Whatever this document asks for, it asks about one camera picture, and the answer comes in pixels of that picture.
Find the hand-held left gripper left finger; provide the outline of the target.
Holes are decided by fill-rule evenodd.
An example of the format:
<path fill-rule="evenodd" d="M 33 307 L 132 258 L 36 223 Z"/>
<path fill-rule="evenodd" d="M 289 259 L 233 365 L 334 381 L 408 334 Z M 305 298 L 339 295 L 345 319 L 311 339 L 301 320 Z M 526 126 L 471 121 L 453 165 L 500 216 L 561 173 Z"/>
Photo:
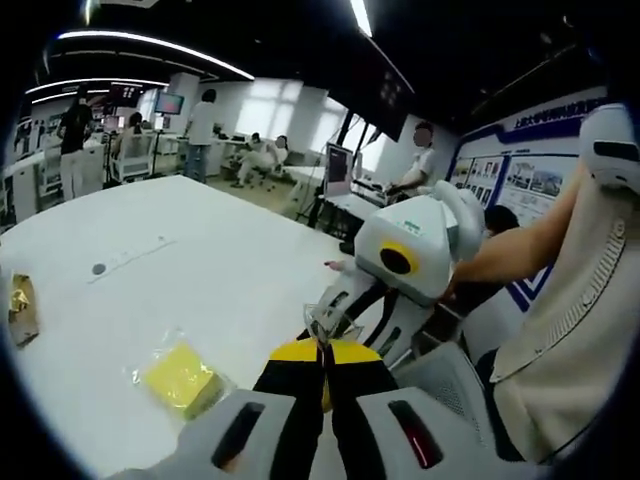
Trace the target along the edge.
<path fill-rule="evenodd" d="M 318 340 L 274 350 L 251 390 L 238 389 L 185 425 L 175 450 L 113 479 L 306 479 L 322 429 L 325 372 Z"/>

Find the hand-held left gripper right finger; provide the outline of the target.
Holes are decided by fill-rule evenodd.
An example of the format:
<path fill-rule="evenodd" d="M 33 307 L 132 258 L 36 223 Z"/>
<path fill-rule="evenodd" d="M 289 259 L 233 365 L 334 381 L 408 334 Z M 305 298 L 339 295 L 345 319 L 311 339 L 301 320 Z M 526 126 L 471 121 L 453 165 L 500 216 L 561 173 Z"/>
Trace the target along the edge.
<path fill-rule="evenodd" d="M 354 341 L 325 347 L 333 427 L 349 479 L 499 479 L 501 461 L 462 417 L 398 388 L 381 357 Z"/>

